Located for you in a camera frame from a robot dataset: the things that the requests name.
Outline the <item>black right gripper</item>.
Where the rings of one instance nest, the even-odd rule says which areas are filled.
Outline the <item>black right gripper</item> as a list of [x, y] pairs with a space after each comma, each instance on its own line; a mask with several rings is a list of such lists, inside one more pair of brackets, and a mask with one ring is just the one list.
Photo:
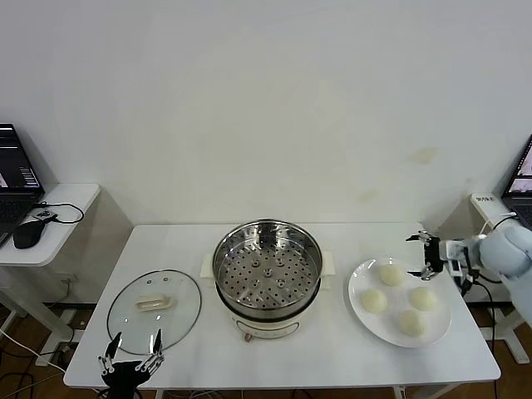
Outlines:
[[407, 242], [420, 241], [424, 244], [425, 265], [420, 271], [407, 271], [408, 274], [423, 281], [429, 281], [442, 271], [440, 239], [432, 237], [425, 230], [419, 230], [406, 239]]

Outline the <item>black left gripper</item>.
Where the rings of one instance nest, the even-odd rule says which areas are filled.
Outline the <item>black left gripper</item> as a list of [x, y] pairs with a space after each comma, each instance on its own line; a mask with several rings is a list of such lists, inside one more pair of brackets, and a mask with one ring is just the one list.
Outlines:
[[150, 372], [156, 372], [165, 360], [162, 351], [161, 329], [157, 331], [149, 357], [141, 361], [113, 363], [118, 347], [121, 343], [121, 332], [107, 345], [98, 362], [101, 367], [101, 378], [106, 384], [103, 391], [109, 399], [142, 398], [138, 386], [150, 379]]

